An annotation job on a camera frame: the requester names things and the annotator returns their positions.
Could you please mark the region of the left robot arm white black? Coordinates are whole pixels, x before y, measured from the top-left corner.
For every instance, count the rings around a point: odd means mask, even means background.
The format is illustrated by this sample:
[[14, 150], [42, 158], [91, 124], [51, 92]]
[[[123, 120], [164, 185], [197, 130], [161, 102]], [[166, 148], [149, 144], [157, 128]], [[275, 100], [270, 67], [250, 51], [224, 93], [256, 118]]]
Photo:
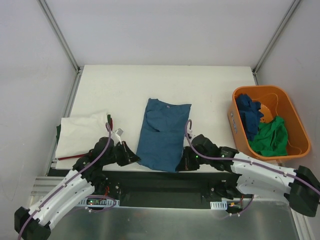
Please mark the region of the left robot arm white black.
[[48, 239], [55, 224], [82, 199], [90, 195], [108, 199], [111, 187], [103, 174], [104, 166], [123, 167], [138, 161], [140, 158], [125, 141], [114, 143], [110, 137], [102, 137], [46, 196], [29, 208], [20, 207], [15, 211], [14, 229], [18, 239]]

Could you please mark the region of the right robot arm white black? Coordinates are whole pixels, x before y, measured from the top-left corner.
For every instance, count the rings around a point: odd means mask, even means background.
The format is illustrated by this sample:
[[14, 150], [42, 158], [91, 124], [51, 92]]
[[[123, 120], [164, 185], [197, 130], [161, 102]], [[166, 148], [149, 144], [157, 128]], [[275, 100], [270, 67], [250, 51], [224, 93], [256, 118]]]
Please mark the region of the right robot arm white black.
[[304, 216], [316, 216], [320, 204], [320, 182], [307, 167], [294, 169], [263, 162], [234, 148], [218, 147], [200, 134], [184, 147], [175, 170], [196, 171], [201, 165], [230, 173], [230, 178], [210, 187], [220, 198], [270, 197], [288, 204]]

